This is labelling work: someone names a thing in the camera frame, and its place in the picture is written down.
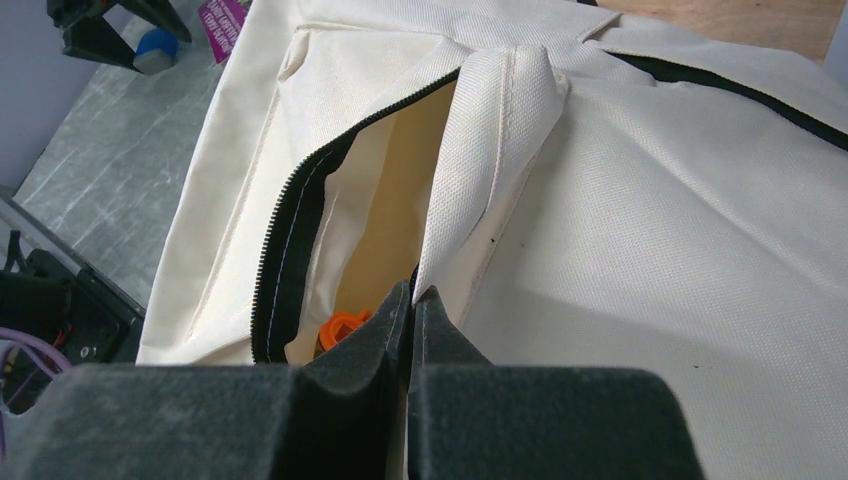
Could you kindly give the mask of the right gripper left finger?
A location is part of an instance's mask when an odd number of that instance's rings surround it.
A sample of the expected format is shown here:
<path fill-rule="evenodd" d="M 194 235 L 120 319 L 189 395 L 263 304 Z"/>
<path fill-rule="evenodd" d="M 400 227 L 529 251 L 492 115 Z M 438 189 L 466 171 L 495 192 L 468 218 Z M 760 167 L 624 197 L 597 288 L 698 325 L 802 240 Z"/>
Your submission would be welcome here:
<path fill-rule="evenodd" d="M 5 479 L 400 479 L 407 283 L 295 366 L 87 365 L 60 375 Z"/>

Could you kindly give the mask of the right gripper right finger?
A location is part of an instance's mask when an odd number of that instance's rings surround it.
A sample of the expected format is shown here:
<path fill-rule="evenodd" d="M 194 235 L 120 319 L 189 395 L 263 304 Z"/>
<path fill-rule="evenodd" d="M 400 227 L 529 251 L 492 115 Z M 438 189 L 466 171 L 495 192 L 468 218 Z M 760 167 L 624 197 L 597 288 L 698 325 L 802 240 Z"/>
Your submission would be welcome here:
<path fill-rule="evenodd" d="M 414 309 L 412 479 L 700 479 L 677 398 L 639 369 L 491 363 L 439 292 Z"/>

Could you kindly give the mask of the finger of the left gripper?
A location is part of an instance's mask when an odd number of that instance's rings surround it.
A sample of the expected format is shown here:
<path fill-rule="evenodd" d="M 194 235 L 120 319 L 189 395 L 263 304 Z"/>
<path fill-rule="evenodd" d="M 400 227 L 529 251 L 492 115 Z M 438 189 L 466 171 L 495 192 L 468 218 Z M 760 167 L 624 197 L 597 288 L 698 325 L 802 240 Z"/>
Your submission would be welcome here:
<path fill-rule="evenodd" d="M 125 9 L 179 41 L 192 42 L 190 30 L 168 0 L 125 0 Z"/>
<path fill-rule="evenodd" d="M 135 51 L 104 18 L 83 17 L 61 32 L 64 55 L 136 70 Z"/>

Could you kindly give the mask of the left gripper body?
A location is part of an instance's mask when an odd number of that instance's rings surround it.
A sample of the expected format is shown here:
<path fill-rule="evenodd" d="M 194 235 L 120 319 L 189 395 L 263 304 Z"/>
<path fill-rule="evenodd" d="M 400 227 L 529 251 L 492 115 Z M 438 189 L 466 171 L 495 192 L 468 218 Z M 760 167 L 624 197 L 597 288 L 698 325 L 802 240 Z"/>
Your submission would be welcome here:
<path fill-rule="evenodd" d="M 115 0 L 47 0 L 46 13 L 60 30 L 71 27 L 117 27 L 127 25 L 132 14 Z"/>

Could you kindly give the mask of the blue round eraser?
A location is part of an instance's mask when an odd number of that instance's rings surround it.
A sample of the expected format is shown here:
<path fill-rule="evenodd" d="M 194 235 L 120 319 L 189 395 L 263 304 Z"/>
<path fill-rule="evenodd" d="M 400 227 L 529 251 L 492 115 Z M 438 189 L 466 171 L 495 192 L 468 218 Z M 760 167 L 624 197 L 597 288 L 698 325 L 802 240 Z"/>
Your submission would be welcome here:
<path fill-rule="evenodd" d="M 140 38 L 133 67 L 145 75 L 156 75 L 170 69 L 175 63 L 178 45 L 174 35 L 153 28 Z"/>

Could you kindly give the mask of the small orange toy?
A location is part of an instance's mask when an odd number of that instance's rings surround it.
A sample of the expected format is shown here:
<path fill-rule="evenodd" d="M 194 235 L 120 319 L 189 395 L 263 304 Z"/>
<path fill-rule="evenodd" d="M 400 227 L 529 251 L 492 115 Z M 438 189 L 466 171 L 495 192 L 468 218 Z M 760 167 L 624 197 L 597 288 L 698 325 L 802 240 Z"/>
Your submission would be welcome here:
<path fill-rule="evenodd" d="M 358 314 L 351 312 L 334 313 L 319 329 L 315 355 L 318 356 L 336 346 L 350 333 L 367 322 L 371 316 L 372 312 L 368 309 Z"/>

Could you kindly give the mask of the beige canvas backpack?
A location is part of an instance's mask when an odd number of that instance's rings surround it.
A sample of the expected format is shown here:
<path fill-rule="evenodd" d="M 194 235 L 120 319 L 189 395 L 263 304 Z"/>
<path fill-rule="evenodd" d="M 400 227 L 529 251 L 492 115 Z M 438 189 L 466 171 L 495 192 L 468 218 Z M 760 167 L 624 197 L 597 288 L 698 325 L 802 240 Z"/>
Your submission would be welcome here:
<path fill-rule="evenodd" d="M 847 93 L 575 1 L 256 1 L 141 365 L 303 364 L 429 287 L 489 359 L 636 367 L 711 479 L 847 475 Z"/>

